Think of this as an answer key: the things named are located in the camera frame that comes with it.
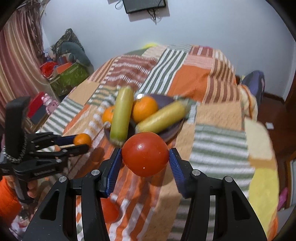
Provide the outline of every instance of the patchwork bedspread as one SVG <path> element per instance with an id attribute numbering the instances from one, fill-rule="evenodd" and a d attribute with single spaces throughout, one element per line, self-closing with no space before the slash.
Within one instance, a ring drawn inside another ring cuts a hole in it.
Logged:
<path id="1" fill-rule="evenodd" d="M 256 99 L 246 86 L 236 85 L 235 69 L 220 50 L 158 45 L 112 58 L 98 68 L 65 98 L 40 130 L 60 135 L 84 132 L 93 139 L 89 153 L 69 162 L 69 178 L 85 175 L 110 157 L 114 147 L 104 136 L 101 116 L 115 103 L 118 85 L 130 85 L 135 94 L 190 99 L 188 120 L 168 146 L 176 147 L 193 168 L 210 177 L 232 176 L 271 240 L 279 193 L 272 144 L 265 127 L 256 121 Z M 42 181 L 40 201 L 58 177 Z M 117 222 L 107 224 L 111 241 L 180 240 L 190 200 L 178 193 L 169 166 L 148 178 L 122 168 L 111 199 L 122 212 Z M 80 241 L 84 240 L 80 197 L 76 204 Z M 214 207 L 212 196 L 207 240 L 213 238 Z"/>

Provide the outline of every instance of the red object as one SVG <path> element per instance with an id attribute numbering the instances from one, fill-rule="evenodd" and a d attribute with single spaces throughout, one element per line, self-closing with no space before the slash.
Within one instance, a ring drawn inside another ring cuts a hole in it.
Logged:
<path id="1" fill-rule="evenodd" d="M 36 111 L 43 105 L 41 97 L 44 95 L 44 92 L 40 92 L 33 100 L 30 101 L 28 107 L 28 117 L 31 118 Z"/>
<path id="2" fill-rule="evenodd" d="M 46 78 L 48 78 L 49 76 L 51 76 L 52 72 L 54 71 L 54 66 L 56 66 L 56 65 L 57 65 L 57 63 L 52 62 L 52 61 L 49 61 L 49 62 L 46 62 L 46 63 L 42 64 L 40 66 L 42 74 Z"/>
<path id="3" fill-rule="evenodd" d="M 122 159 L 137 176 L 150 177 L 166 167 L 169 159 L 168 146 L 155 133 L 138 133 L 123 145 Z"/>
<path id="4" fill-rule="evenodd" d="M 105 223 L 113 223 L 119 217 L 118 206 L 111 202 L 109 198 L 101 198 L 102 210 Z"/>
<path id="5" fill-rule="evenodd" d="M 56 68 L 57 70 L 57 74 L 60 74 L 62 72 L 64 72 L 67 68 L 69 68 L 70 66 L 72 65 L 72 63 L 66 63 L 66 64 L 63 64 L 59 67 Z"/>
<path id="6" fill-rule="evenodd" d="M 11 225 L 21 207 L 14 190 L 7 185 L 6 179 L 3 178 L 0 181 L 0 217 L 7 226 Z"/>

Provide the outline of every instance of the clutter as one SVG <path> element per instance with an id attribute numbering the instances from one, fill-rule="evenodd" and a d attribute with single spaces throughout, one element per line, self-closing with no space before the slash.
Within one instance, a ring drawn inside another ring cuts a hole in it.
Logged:
<path id="1" fill-rule="evenodd" d="M 85 68 L 78 64 L 72 64 L 65 71 L 57 75 L 49 83 L 57 96 L 69 94 L 72 88 L 83 82 L 89 74 Z"/>
<path id="2" fill-rule="evenodd" d="M 58 49 L 61 47 L 62 43 L 64 42 L 72 42 L 76 43 L 84 52 L 84 48 L 82 47 L 80 41 L 78 40 L 77 36 L 74 34 L 73 30 L 71 28 L 67 29 L 66 32 L 60 39 L 52 46 L 51 50 L 49 51 L 49 55 L 52 59 L 56 59 Z"/>
<path id="3" fill-rule="evenodd" d="M 68 61 L 67 61 L 67 58 L 65 56 L 61 56 L 57 59 L 57 63 L 59 64 L 59 66 L 63 65 L 63 64 L 66 64 Z"/>
<path id="4" fill-rule="evenodd" d="M 67 68 L 69 68 L 71 65 L 72 65 L 72 63 L 66 63 L 66 64 L 63 64 L 61 66 L 56 67 L 54 69 L 52 75 L 54 77 L 58 76 L 59 74 L 61 74 L 62 72 L 64 72 Z"/>
<path id="5" fill-rule="evenodd" d="M 49 61 L 49 62 L 42 64 L 40 66 L 40 70 L 46 78 L 49 78 L 54 71 L 54 66 L 56 66 L 56 65 L 57 65 L 56 62 Z"/>
<path id="6" fill-rule="evenodd" d="M 61 44 L 57 51 L 57 56 L 62 56 L 64 54 L 69 54 L 69 62 L 71 63 L 79 63 L 87 68 L 88 73 L 92 74 L 94 72 L 94 67 L 91 64 L 89 58 L 86 56 L 85 52 L 82 50 L 82 48 L 72 42 L 64 42 Z"/>

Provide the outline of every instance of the bag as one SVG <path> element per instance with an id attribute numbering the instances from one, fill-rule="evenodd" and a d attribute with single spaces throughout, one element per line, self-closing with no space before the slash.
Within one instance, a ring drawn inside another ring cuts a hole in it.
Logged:
<path id="1" fill-rule="evenodd" d="M 264 73 L 259 70 L 253 71 L 241 81 L 241 84 L 246 85 L 252 95 L 256 97 L 257 105 L 259 108 L 265 89 Z"/>

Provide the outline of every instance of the wall-mounted frame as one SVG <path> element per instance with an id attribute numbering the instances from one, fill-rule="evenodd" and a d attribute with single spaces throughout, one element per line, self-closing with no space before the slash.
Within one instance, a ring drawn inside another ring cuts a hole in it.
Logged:
<path id="1" fill-rule="evenodd" d="M 165 0 L 123 0 L 126 13 L 166 7 Z"/>

